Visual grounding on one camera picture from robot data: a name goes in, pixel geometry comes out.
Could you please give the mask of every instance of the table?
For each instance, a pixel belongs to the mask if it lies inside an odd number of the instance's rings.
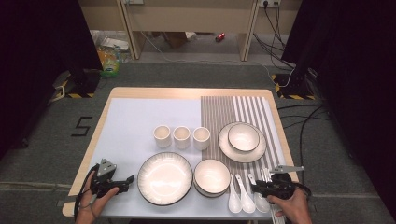
[[[260,96],[260,97],[265,97],[265,99],[268,101],[268,104],[271,108],[271,113],[273,115],[274,119],[274,124],[276,126],[276,131],[277,135],[279,138],[279,143],[281,145],[281,148],[283,150],[283,156],[285,159],[286,165],[293,165],[293,161],[290,155],[290,150],[288,147],[288,143],[286,140],[286,136],[283,132],[282,125],[280,122],[279,115],[276,110],[276,104],[273,98],[273,95],[270,91],[268,90],[240,90],[240,89],[180,89],[180,88],[115,88],[112,90],[110,93],[104,111],[101,115],[101,118],[98,121],[98,124],[96,126],[96,129],[93,133],[92,140],[87,148],[87,152],[83,158],[83,161],[78,169],[78,173],[76,176],[76,179],[73,183],[73,186],[69,192],[69,196],[72,195],[77,195],[81,185],[83,183],[83,180],[88,172],[88,170],[91,168],[92,164],[92,157],[94,155],[94,152],[98,146],[98,141],[100,140],[100,135],[102,133],[102,130],[104,129],[105,123],[106,123],[106,118],[108,115],[108,111],[112,102],[112,99],[129,99],[129,98],[134,98],[134,99],[186,99],[186,100],[198,100],[202,96]],[[291,177],[294,181],[298,181],[297,175],[295,173],[291,174]],[[135,194],[138,193],[138,188],[134,182],[134,186],[130,187],[130,191],[133,191]],[[196,190],[191,187],[189,194],[181,200],[179,203],[182,205],[183,203],[189,202],[189,197],[201,197],[199,200],[205,200],[205,198],[199,194],[196,193]],[[216,199],[210,199],[209,200],[212,204],[216,204]],[[207,216],[196,216],[195,214],[189,214],[186,217],[183,217],[184,215],[180,215],[177,212],[173,211],[172,206],[156,206],[154,207],[153,213],[148,213],[146,215],[143,215],[142,217],[148,218],[148,217],[154,217],[154,218],[171,218],[171,217],[176,217],[176,218],[207,218],[207,219],[263,219],[263,218],[270,218],[269,214],[263,214],[259,213],[256,211],[252,215],[248,215],[246,213],[240,213],[237,215],[230,213],[223,214],[221,216],[214,216],[214,214],[208,214]],[[224,203],[222,206],[223,210],[227,210],[227,204]],[[74,208],[74,203],[66,203],[63,208],[63,213],[67,217],[73,216],[73,208]],[[104,216],[108,217],[140,217],[140,216],[115,216],[112,215],[111,211],[104,210],[103,213]]]

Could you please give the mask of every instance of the bowl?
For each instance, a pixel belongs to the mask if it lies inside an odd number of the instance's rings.
[[[194,186],[207,197],[219,197],[230,185],[231,177],[227,166],[216,160],[198,163],[194,171]]]
[[[260,143],[259,134],[249,124],[238,123],[228,131],[228,140],[230,144],[241,151],[251,151]]]

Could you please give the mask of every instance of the plate rim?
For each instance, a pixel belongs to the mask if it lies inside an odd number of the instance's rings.
[[[176,156],[179,156],[180,158],[182,158],[183,160],[185,160],[185,161],[187,162],[187,164],[188,164],[189,167],[190,167],[189,170],[191,171],[190,186],[188,187],[188,189],[186,190],[186,192],[184,193],[184,195],[183,195],[182,197],[180,197],[178,200],[176,200],[176,201],[174,201],[174,202],[172,202],[172,203],[154,203],[154,202],[150,201],[149,199],[147,199],[147,198],[145,197],[145,195],[143,195],[143,193],[142,193],[142,191],[141,191],[141,189],[140,189],[140,186],[139,186],[139,179],[140,179],[139,176],[140,176],[141,170],[142,170],[142,168],[144,167],[144,165],[145,165],[149,160],[152,160],[152,158],[154,158],[154,157],[156,157],[156,156],[159,156],[159,155],[161,155],[161,154],[174,154],[174,155],[176,155]],[[189,193],[189,191],[190,191],[190,189],[191,189],[193,178],[194,178],[193,170],[192,170],[192,168],[191,168],[191,165],[190,165],[189,161],[188,161],[186,158],[184,158],[182,155],[180,155],[180,154],[178,154],[178,153],[176,153],[176,152],[159,152],[159,153],[156,153],[156,154],[150,156],[150,157],[149,157],[148,159],[146,159],[146,160],[143,162],[143,164],[140,166],[139,172],[137,173],[137,181],[136,181],[137,183],[136,183],[136,184],[137,184],[137,189],[139,190],[140,195],[141,195],[147,202],[149,202],[149,203],[151,203],[151,204],[154,204],[154,205],[158,205],[158,206],[167,206],[167,205],[171,205],[171,204],[177,203],[177,202],[179,202],[180,200],[182,200],[184,197],[186,197],[186,195]]]

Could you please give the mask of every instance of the power outlet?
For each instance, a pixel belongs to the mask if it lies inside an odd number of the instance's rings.
[[[145,4],[144,0],[125,0],[125,4],[128,5],[143,5]]]
[[[267,7],[279,7],[280,0],[260,0],[260,7],[264,7],[264,1],[268,2]]]

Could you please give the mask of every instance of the black curtain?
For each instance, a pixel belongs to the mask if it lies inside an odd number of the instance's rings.
[[[317,70],[340,134],[396,219],[396,2],[315,2],[303,1],[283,58]]]
[[[101,69],[77,0],[0,1],[0,158],[28,137],[64,71]]]

